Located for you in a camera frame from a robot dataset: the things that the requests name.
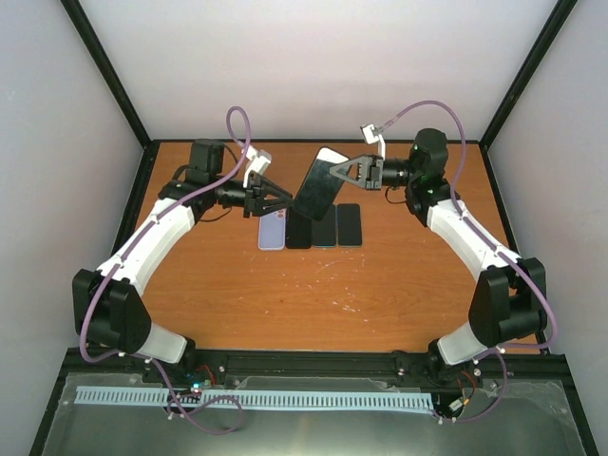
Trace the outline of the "lilac phone case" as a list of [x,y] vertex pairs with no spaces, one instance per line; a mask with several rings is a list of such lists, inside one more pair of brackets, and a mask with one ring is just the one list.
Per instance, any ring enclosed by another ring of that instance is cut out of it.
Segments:
[[285,247],[286,211],[259,218],[257,247],[261,251],[280,251]]

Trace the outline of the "phone with lilac case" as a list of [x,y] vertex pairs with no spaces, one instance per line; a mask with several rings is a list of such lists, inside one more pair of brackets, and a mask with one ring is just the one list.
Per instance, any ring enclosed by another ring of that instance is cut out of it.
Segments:
[[339,246],[362,246],[361,210],[358,204],[338,204],[336,208],[336,222],[337,242]]

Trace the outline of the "black phone case with ring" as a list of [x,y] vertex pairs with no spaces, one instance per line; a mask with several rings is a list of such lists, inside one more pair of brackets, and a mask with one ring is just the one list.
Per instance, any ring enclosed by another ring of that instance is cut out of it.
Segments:
[[312,220],[290,208],[287,213],[285,247],[310,249],[312,247]]

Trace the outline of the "teal phone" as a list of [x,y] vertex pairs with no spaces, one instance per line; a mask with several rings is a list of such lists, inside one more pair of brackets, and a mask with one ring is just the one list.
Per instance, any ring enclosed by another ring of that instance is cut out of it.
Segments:
[[324,218],[314,221],[312,226],[312,246],[317,248],[332,248],[337,243],[336,206],[333,204]]

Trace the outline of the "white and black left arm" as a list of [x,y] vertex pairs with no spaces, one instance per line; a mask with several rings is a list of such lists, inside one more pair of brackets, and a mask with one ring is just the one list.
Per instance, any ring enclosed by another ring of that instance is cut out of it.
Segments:
[[145,288],[162,261],[215,205],[240,208],[244,217],[287,209],[292,195],[266,179],[271,155],[243,146],[228,175],[222,173],[230,148],[216,140],[192,143],[188,163],[162,188],[150,214],[126,243],[95,270],[72,280],[75,329],[81,356],[96,363],[114,354],[164,362],[177,382],[191,380],[198,359],[191,339],[152,321],[143,304]]

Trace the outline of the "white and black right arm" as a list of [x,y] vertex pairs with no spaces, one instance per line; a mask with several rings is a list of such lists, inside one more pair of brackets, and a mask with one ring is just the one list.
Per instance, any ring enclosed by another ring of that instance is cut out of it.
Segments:
[[444,383],[465,363],[544,331],[545,270],[537,259],[506,248],[472,216],[445,177],[446,135],[424,128],[407,158],[389,159],[383,136],[371,125],[364,131],[377,154],[340,158],[331,162],[330,174],[365,190],[403,189],[409,212],[451,248],[476,281],[466,323],[429,343],[427,378]]

